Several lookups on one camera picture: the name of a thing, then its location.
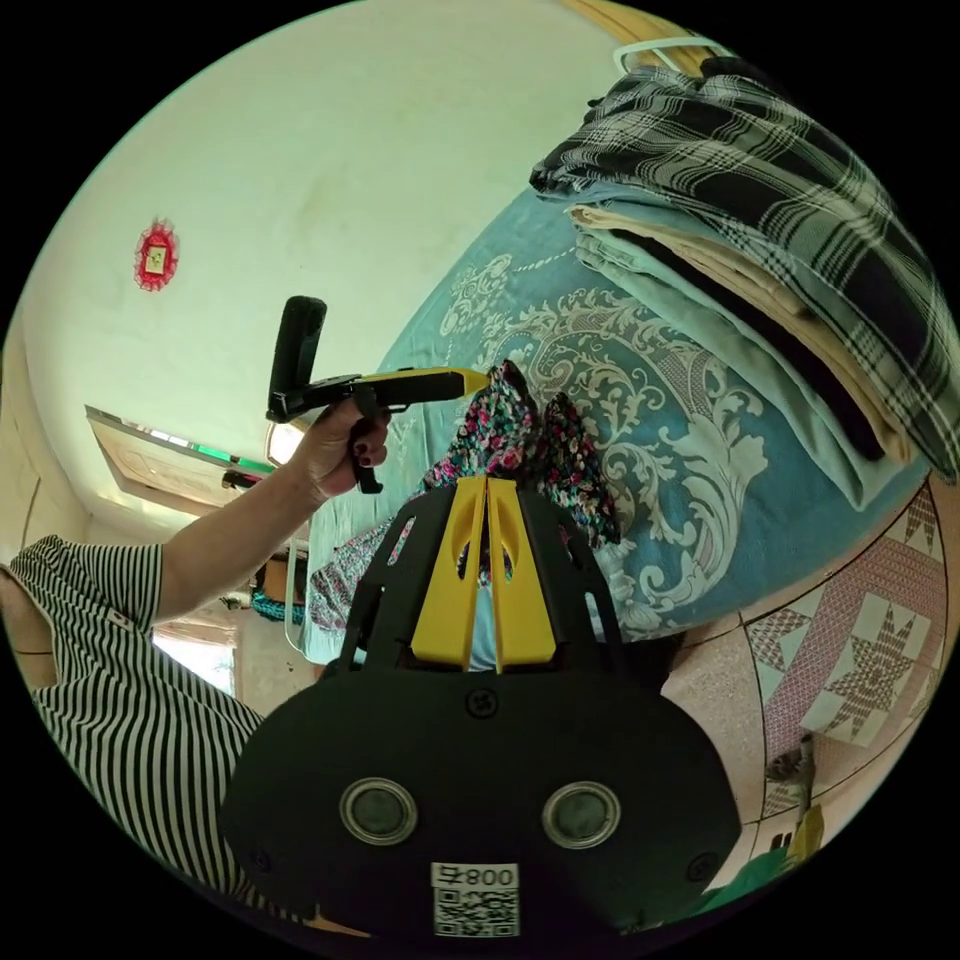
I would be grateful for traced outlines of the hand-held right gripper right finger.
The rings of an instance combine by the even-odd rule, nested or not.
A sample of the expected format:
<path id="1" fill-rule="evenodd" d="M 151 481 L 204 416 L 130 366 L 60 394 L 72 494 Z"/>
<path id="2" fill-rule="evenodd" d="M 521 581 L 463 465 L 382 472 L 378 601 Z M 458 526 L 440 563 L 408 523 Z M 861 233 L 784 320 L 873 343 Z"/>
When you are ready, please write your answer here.
<path id="1" fill-rule="evenodd" d="M 556 643 L 514 482 L 487 481 L 487 529 L 496 669 L 543 667 Z"/>

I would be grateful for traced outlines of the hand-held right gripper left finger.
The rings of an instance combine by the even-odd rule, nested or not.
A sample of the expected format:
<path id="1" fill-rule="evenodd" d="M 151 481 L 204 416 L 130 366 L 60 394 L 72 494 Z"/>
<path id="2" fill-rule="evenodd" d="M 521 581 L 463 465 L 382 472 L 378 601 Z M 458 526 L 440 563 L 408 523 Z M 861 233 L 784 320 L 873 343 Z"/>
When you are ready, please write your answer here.
<path id="1" fill-rule="evenodd" d="M 465 477 L 436 493 L 443 508 L 436 555 L 412 639 L 418 661 L 470 665 L 487 481 Z"/>

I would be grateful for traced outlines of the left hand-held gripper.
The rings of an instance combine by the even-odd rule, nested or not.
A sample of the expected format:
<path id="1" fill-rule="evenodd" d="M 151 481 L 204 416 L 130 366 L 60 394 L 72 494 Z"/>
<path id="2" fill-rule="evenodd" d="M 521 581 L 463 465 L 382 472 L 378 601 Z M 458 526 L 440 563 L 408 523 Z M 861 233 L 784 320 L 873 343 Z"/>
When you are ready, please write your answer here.
<path id="1" fill-rule="evenodd" d="M 402 413 L 413 405 L 472 396 L 489 382 L 487 373 L 450 367 L 342 375 L 283 389 L 271 388 L 266 418 L 275 424 L 287 424 L 313 410 L 351 399 L 362 415 L 370 419 L 382 412 Z"/>

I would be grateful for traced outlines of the person's left hand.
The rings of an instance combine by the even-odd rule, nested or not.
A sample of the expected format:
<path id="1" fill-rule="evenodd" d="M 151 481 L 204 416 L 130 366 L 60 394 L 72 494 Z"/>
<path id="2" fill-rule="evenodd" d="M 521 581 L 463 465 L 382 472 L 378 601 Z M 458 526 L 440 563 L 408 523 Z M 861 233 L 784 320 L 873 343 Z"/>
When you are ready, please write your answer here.
<path id="1" fill-rule="evenodd" d="M 385 462 L 390 420 L 381 408 L 362 412 L 353 398 L 327 408 L 281 470 L 291 497 L 319 506 L 353 490 L 359 471 Z"/>

